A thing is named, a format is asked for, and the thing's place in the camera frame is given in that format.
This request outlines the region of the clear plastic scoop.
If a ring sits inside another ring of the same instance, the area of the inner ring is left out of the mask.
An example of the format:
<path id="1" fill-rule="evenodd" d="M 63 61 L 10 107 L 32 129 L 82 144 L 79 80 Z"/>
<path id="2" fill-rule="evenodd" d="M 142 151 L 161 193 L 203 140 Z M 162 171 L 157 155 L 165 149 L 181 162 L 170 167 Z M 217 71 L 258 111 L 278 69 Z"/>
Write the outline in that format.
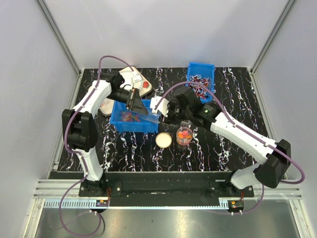
<path id="1" fill-rule="evenodd" d="M 161 113 L 158 112 L 157 114 L 154 114 L 152 113 L 152 109 L 148 109 L 148 114 L 145 115 L 145 114 L 140 114 L 139 117 L 142 119 L 142 120 L 146 120 L 146 121 L 149 121 L 151 123 L 155 123 L 155 124 L 159 124 L 160 121 L 161 121 Z"/>

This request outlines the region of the blue bin of star candies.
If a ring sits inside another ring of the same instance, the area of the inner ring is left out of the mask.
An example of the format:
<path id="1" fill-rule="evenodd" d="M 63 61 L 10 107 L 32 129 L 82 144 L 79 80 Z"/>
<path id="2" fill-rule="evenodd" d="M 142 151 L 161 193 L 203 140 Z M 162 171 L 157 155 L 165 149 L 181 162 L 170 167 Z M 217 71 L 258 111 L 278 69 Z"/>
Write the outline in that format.
<path id="1" fill-rule="evenodd" d="M 150 100 L 142 99 L 146 109 L 150 109 Z M 141 133 L 157 133 L 159 124 L 142 120 L 139 113 L 135 113 L 126 109 L 125 104 L 114 102 L 110 124 L 120 132 L 141 132 Z"/>

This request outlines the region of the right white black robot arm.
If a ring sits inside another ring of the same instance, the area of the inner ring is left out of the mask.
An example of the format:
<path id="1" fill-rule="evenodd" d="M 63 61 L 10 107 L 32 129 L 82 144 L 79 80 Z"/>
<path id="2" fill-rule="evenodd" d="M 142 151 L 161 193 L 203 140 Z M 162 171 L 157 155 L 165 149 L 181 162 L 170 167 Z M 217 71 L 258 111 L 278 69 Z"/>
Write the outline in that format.
<path id="1" fill-rule="evenodd" d="M 255 164 L 233 171 L 219 190 L 229 196 L 237 196 L 243 189 L 256 184 L 276 188 L 283 179 L 290 162 L 291 145 L 282 139 L 276 142 L 262 136 L 226 114 L 214 102 L 202 103 L 190 87 L 182 86 L 165 104 L 167 123 L 180 124 L 190 121 L 197 127 L 218 134 L 246 151 Z"/>

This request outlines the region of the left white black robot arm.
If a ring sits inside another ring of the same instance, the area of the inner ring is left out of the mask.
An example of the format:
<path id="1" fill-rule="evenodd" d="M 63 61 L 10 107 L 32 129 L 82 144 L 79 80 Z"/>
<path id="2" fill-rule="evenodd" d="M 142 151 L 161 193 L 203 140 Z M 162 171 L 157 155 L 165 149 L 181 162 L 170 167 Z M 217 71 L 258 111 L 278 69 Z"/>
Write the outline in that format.
<path id="1" fill-rule="evenodd" d="M 76 154 L 84 173 L 80 184 L 84 192 L 102 196 L 107 193 L 105 173 L 99 163 L 96 144 L 98 131 L 95 116 L 100 105 L 106 99 L 123 103 L 127 110 L 148 115 L 141 101 L 139 90 L 126 90 L 121 87 L 124 78 L 119 72 L 98 73 L 98 78 L 92 84 L 92 89 L 72 109 L 62 112 L 63 141 L 65 149 Z"/>

